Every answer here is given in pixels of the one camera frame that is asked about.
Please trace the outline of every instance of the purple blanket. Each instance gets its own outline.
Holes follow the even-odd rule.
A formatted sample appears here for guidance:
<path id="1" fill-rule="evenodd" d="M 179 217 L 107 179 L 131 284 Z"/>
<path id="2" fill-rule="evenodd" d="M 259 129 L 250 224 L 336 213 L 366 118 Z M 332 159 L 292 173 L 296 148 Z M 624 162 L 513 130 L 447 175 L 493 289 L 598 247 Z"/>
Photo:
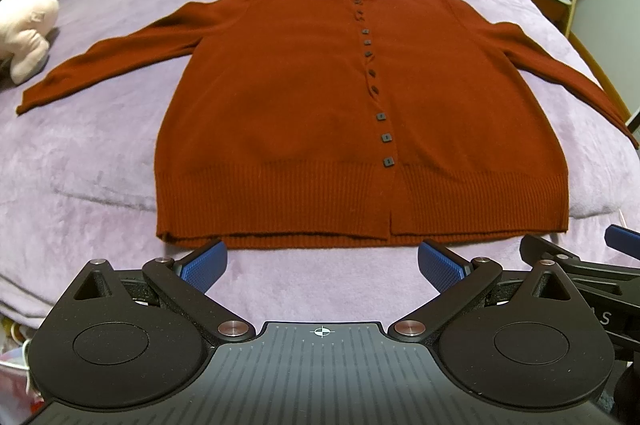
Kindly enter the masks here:
<path id="1" fill-rule="evenodd" d="M 60 0 L 59 36 L 45 71 L 105 37 L 128 34 L 188 1 Z M 553 56 L 589 73 L 529 0 L 465 0 L 490 21 L 513 21 Z M 155 237 L 153 154 L 188 58 L 107 80 L 17 118 L 24 88 L 0 91 L 0 311 L 38 325 L 91 258 L 119 269 L 175 254 Z M 604 229 L 640 228 L 640 162 L 629 141 L 558 85 L 524 73 L 553 126 L 570 175 L 570 230 L 552 236 L 590 261 L 631 264 Z M 526 268 L 518 239 L 456 247 Z M 413 248 L 233 251 L 209 292 L 257 328 L 268 319 L 382 321 L 434 296 Z"/>

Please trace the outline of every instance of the round pad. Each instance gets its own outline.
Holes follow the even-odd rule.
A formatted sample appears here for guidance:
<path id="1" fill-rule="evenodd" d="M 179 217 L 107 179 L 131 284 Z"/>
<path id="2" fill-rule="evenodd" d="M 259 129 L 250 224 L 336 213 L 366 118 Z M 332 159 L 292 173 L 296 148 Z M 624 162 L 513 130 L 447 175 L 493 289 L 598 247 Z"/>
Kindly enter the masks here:
<path id="1" fill-rule="evenodd" d="M 112 298 L 90 299 L 91 309 L 38 330 L 29 363 L 43 394 L 78 407 L 132 407 L 175 391 L 200 368 L 206 349 L 187 319 Z"/>
<path id="2" fill-rule="evenodd" d="M 557 329 L 535 322 L 504 326 L 494 338 L 496 349 L 518 363 L 542 365 L 564 357 L 569 341 Z"/>
<path id="3" fill-rule="evenodd" d="M 98 324 L 80 333 L 74 350 L 80 358 L 97 365 L 116 365 L 145 352 L 149 337 L 144 329 L 124 322 Z"/>
<path id="4" fill-rule="evenodd" d="M 540 298 L 525 308 L 509 303 L 466 313 L 440 336 L 440 359 L 460 385 L 507 407 L 584 401 L 607 380 L 613 350 L 588 308 L 568 317 L 564 308 L 554 311 L 557 303 Z"/>

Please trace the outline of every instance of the plush toy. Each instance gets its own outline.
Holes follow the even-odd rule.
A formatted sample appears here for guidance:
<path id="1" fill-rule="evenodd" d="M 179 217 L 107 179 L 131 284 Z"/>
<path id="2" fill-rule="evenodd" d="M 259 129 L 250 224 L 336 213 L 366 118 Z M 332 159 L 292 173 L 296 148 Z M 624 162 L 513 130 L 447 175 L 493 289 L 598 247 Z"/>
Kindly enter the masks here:
<path id="1" fill-rule="evenodd" d="M 42 70 L 49 56 L 45 36 L 58 19 L 58 0 L 0 0 L 0 62 L 11 60 L 18 85 Z"/>

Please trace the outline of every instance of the blue gripper pad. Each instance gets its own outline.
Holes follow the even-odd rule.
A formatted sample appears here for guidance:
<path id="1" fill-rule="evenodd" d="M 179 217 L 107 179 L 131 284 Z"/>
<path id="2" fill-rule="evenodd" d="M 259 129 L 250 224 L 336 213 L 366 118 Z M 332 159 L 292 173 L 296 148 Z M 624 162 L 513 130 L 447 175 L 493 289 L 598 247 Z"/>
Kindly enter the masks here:
<path id="1" fill-rule="evenodd" d="M 637 231 L 611 225 L 604 233 L 604 241 L 609 248 L 621 251 L 640 261 L 640 233 Z"/>
<path id="2" fill-rule="evenodd" d="M 444 255 L 442 251 L 433 248 L 428 243 L 420 243 L 420 246 L 418 246 L 418 267 L 424 278 L 439 293 L 446 291 L 470 273 L 470 266 L 465 270 L 465 266 L 457 264 Z"/>
<path id="3" fill-rule="evenodd" d="M 183 265 L 178 275 L 196 290 L 206 293 L 226 270 L 226 245 L 222 241 Z"/>

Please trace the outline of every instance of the knit sweater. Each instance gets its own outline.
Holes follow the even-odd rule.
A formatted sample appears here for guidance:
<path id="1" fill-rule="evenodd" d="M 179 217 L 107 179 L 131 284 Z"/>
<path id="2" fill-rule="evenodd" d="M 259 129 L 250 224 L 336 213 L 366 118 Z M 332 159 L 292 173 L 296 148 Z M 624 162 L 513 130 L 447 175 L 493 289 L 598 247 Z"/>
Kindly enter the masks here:
<path id="1" fill-rule="evenodd" d="M 183 246 L 566 231 L 564 154 L 518 69 L 636 144 L 596 84 L 461 0 L 190 2 L 64 62 L 17 112 L 183 55 L 154 163 L 158 237 Z"/>

